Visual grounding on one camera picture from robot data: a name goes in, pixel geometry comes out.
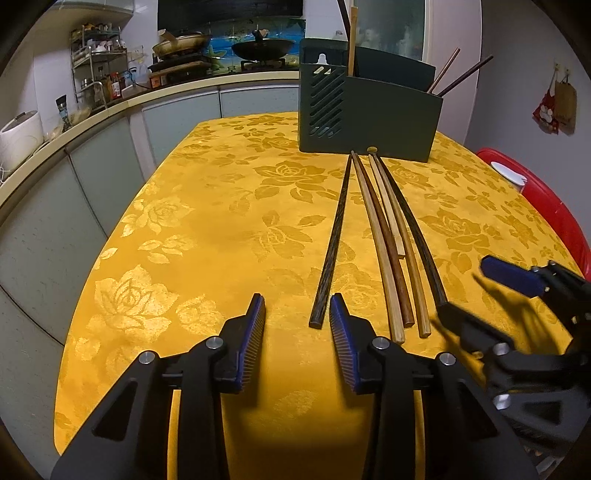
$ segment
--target dark wooden chopstick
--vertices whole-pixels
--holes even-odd
[[[330,232],[329,247],[326,251],[326,257],[324,258],[324,265],[322,266],[322,273],[320,274],[320,282],[318,284],[318,290],[316,290],[316,298],[314,299],[310,321],[308,322],[308,326],[315,329],[322,328],[324,314],[326,313],[326,304],[329,301],[330,285],[332,283],[333,274],[335,273],[336,255],[339,252],[340,233],[343,229],[343,218],[345,217],[345,204],[347,203],[350,172],[351,155],[349,155],[349,159],[347,160],[343,185],[340,188],[339,203],[336,207],[335,221],[333,223],[332,231]]]
[[[443,68],[439,72],[439,75],[437,75],[437,78],[433,81],[433,83],[429,87],[429,90],[427,90],[427,93],[433,93],[433,90],[435,90],[435,88],[437,87],[437,85],[439,85],[439,82],[441,82],[441,79],[447,73],[447,71],[449,70],[449,67],[452,66],[453,61],[456,59],[456,57],[458,56],[459,53],[460,53],[460,49],[459,48],[456,48],[456,51],[454,53],[452,53],[452,56],[451,57],[449,57],[449,60],[443,66]]]
[[[408,227],[410,228],[410,231],[413,234],[418,254],[421,256],[421,260],[423,262],[423,265],[425,266],[427,279],[429,281],[429,286],[431,287],[431,292],[433,294],[433,299],[435,300],[435,305],[439,308],[440,306],[445,305],[447,303],[447,295],[445,293],[445,289],[443,288],[443,283],[441,282],[439,272],[437,271],[437,266],[435,265],[435,261],[433,260],[433,256],[431,255],[431,251],[429,250],[429,246],[427,245],[427,241],[425,240],[425,237],[421,232],[417,220],[413,215],[413,211],[408,206],[406,198],[404,198],[402,191],[396,184],[394,177],[386,167],[382,158],[377,154],[374,155],[374,158],[376,158],[376,160],[378,160],[378,162],[382,166],[382,169],[386,174],[386,177],[390,182],[390,185],[392,186],[394,195],[396,195],[396,199],[398,200],[398,204],[400,205],[404,217],[406,218]]]
[[[448,87],[444,88],[440,93],[437,94],[437,96],[442,97],[442,96],[448,94],[449,92],[451,92],[455,87],[457,87],[458,85],[460,85],[464,80],[466,80],[472,74],[474,74],[478,70],[480,70],[484,65],[486,65],[487,63],[489,63],[493,58],[495,58],[493,55],[489,55],[484,60],[479,61],[476,65],[474,65],[465,74],[461,75],[457,80],[453,81]]]

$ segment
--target tile backsplash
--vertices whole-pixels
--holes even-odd
[[[301,18],[257,17],[232,21],[212,22],[200,25],[195,30],[212,36],[208,55],[217,58],[214,73],[227,73],[240,70],[242,59],[233,52],[232,45],[254,40],[253,30],[269,31],[267,38],[285,38],[293,40],[294,45],[285,56],[289,66],[298,66],[300,59],[300,41],[306,32],[306,21]]]

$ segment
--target chopstick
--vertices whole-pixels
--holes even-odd
[[[445,289],[443,288],[443,283],[441,282],[441,277],[439,276],[439,272],[437,271],[437,266],[435,265],[435,261],[433,260],[433,256],[431,255],[431,251],[429,250],[429,246],[421,232],[421,229],[417,223],[416,218],[413,215],[413,211],[408,206],[408,202],[402,191],[396,184],[394,177],[390,173],[390,171],[386,168],[384,161],[378,154],[374,154],[375,159],[381,165],[383,172],[386,174],[386,178],[388,179],[388,183],[392,186],[392,190],[394,191],[394,195],[400,204],[400,209],[402,210],[406,220],[408,222],[408,227],[410,228],[411,233],[414,237],[414,242],[417,246],[417,250],[419,255],[421,256],[421,260],[423,261],[423,265],[425,266],[425,272],[427,273],[427,279],[429,281],[429,286],[431,287],[431,292],[433,294],[433,299],[435,300],[435,305],[439,308],[442,305],[447,303],[447,295],[445,293]]]
[[[427,90],[427,93],[433,93],[433,90],[435,90],[435,87],[437,85],[439,85],[439,82],[441,82],[441,79],[447,73],[447,71],[449,70],[449,67],[452,66],[453,61],[456,59],[456,57],[457,57],[457,55],[459,53],[460,53],[460,49],[459,48],[456,48],[456,51],[454,53],[452,53],[452,56],[451,57],[449,57],[449,60],[444,65],[444,67],[441,69],[441,71],[439,72],[439,75],[437,75],[437,78],[435,79],[435,81],[429,87],[429,90]]]
[[[345,5],[345,0],[337,0],[337,2],[339,4],[340,16],[343,19],[343,25],[345,26],[345,34],[347,35],[347,40],[349,40],[351,33],[351,23],[349,22],[347,6]]]
[[[324,322],[326,304],[329,300],[330,284],[332,283],[333,274],[335,272],[336,255],[339,251],[340,233],[343,229],[343,217],[345,216],[345,204],[347,202],[347,190],[349,188],[349,176],[351,172],[351,158],[351,155],[349,155],[347,167],[345,168],[345,176],[343,178],[343,186],[340,188],[335,221],[333,223],[332,231],[330,232],[329,247],[326,251],[326,257],[324,258],[324,265],[322,266],[322,273],[320,274],[320,282],[318,283],[314,306],[312,307],[310,321],[308,322],[308,326],[311,328],[321,329]]]
[[[369,187],[364,175],[365,170],[356,153],[351,152],[353,157],[353,165],[357,172],[357,179],[359,180],[359,188],[365,204],[369,217],[369,226],[374,235],[374,243],[376,253],[378,254],[379,270],[382,275],[382,283],[384,285],[384,294],[386,299],[386,310],[388,313],[388,324],[390,326],[390,334],[392,340],[399,345],[402,345],[406,340],[404,334],[404,325],[402,323],[402,311],[398,301],[398,293],[396,291],[396,282],[394,280],[394,272],[392,264],[389,260],[388,247],[379,226],[377,209],[371,199]]]
[[[429,320],[429,312],[427,310],[427,300],[425,298],[425,291],[423,290],[423,282],[421,281],[421,274],[418,270],[417,259],[414,255],[413,245],[410,241],[410,236],[404,222],[404,215],[396,199],[394,189],[387,180],[384,172],[383,164],[380,164],[376,157],[371,154],[369,156],[374,176],[380,178],[385,185],[389,203],[391,204],[395,221],[398,225],[398,230],[402,236],[402,243],[404,244],[404,251],[406,253],[406,261],[408,267],[408,275],[410,277],[410,284],[413,289],[414,310],[417,316],[418,334],[421,338],[426,338],[431,335],[431,321]]]
[[[349,28],[349,61],[347,75],[352,77],[355,72],[355,40],[357,38],[357,7],[351,7],[351,25]]]
[[[384,212],[386,214],[386,219],[388,220],[388,226],[390,228],[390,232],[394,237],[394,243],[396,244],[396,252],[398,254],[398,258],[404,258],[404,243],[402,242],[402,235],[400,234],[399,225],[396,221],[396,217],[394,215],[394,207],[390,202],[388,191],[384,179],[382,176],[376,173],[374,170],[374,166],[372,165],[372,172],[374,174],[375,182],[378,184],[378,191],[379,196],[382,199],[382,205],[384,206]]]
[[[452,82],[448,87],[444,88],[440,93],[437,94],[437,96],[442,97],[442,96],[448,94],[449,92],[451,92],[455,87],[457,87],[458,85],[460,85],[469,76],[471,76],[472,74],[474,74],[478,70],[480,70],[484,65],[486,65],[487,63],[489,63],[493,58],[495,58],[493,55],[489,55],[484,60],[479,61],[470,70],[468,70],[464,75],[461,75],[457,80],[455,80],[454,82]]]

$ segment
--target frying pan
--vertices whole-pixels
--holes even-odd
[[[234,53],[244,60],[269,61],[278,60],[291,50],[293,40],[284,38],[263,38],[257,30],[253,32],[256,40],[244,41],[232,45]]]
[[[201,32],[191,33],[175,37],[166,30],[159,30],[158,34],[165,41],[155,45],[152,49],[160,60],[169,59],[186,53],[197,53],[208,47],[211,35],[203,35]]]

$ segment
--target metal screw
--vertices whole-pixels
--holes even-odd
[[[221,337],[210,337],[205,341],[205,346],[211,350],[217,350],[223,345]]]
[[[442,353],[439,356],[439,361],[443,364],[443,365],[453,365],[454,363],[456,363],[456,357],[454,357],[452,354],[450,354],[449,352],[445,352]]]
[[[493,398],[492,402],[495,404],[497,410],[505,410],[511,405],[511,397],[508,393],[503,393]]]
[[[151,364],[155,358],[156,354],[154,352],[150,352],[149,350],[147,352],[141,352],[139,355],[139,363],[148,365]]]
[[[390,340],[386,337],[376,337],[371,341],[371,344],[378,350],[386,350],[390,346]]]
[[[511,350],[511,348],[509,347],[509,345],[505,342],[502,343],[497,343],[493,348],[492,348],[492,352],[496,355],[496,356],[501,356],[501,355],[506,355],[509,353],[509,350]]]

